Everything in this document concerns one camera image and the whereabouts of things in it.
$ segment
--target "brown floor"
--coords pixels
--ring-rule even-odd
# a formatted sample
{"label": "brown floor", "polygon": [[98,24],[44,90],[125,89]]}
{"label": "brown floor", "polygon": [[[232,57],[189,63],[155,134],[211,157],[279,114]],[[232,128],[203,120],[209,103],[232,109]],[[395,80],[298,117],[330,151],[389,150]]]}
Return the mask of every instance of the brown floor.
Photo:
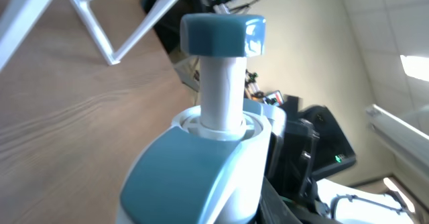
{"label": "brown floor", "polygon": [[[138,0],[92,8],[114,48],[144,18]],[[153,31],[107,66],[54,0],[0,73],[0,223],[114,223],[132,161],[189,99]]]}

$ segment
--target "blue cap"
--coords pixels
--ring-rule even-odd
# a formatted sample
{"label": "blue cap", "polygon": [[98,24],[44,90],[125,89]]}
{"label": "blue cap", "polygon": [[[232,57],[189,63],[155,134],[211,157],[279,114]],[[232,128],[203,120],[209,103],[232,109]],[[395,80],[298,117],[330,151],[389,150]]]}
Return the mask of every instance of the blue cap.
{"label": "blue cap", "polygon": [[265,18],[260,15],[188,14],[180,24],[180,46],[191,55],[252,57],[263,54]]}

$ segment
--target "floor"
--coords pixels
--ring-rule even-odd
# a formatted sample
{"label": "floor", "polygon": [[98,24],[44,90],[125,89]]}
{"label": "floor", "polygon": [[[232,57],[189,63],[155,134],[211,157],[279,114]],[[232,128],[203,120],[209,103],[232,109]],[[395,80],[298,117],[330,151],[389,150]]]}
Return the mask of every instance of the floor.
{"label": "floor", "polygon": [[[144,18],[138,0],[91,7],[114,48]],[[153,31],[107,66],[54,0],[0,74],[1,223],[114,223],[131,163],[191,104]]]}

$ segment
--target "white cylinder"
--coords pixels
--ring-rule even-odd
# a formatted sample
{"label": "white cylinder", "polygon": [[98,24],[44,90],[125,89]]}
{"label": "white cylinder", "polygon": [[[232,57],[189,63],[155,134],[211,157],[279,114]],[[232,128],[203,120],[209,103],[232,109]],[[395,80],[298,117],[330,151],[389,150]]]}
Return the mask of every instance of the white cylinder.
{"label": "white cylinder", "polygon": [[240,128],[246,64],[246,58],[200,57],[200,122],[203,126],[218,131]]}

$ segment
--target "fluorescent light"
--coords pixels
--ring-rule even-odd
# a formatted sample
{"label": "fluorescent light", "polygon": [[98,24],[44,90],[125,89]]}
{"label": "fluorescent light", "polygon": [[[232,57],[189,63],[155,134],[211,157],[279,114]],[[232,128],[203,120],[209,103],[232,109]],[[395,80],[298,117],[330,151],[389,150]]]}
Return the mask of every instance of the fluorescent light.
{"label": "fluorescent light", "polygon": [[400,194],[402,199],[405,201],[405,204],[407,204],[408,210],[410,210],[412,213],[416,212],[413,202],[411,202],[409,198],[404,193],[402,193],[402,191],[400,191],[399,188],[389,178],[384,178],[383,182],[390,190],[396,191]]}
{"label": "fluorescent light", "polygon": [[429,58],[401,56],[405,73],[413,78],[429,81]]}

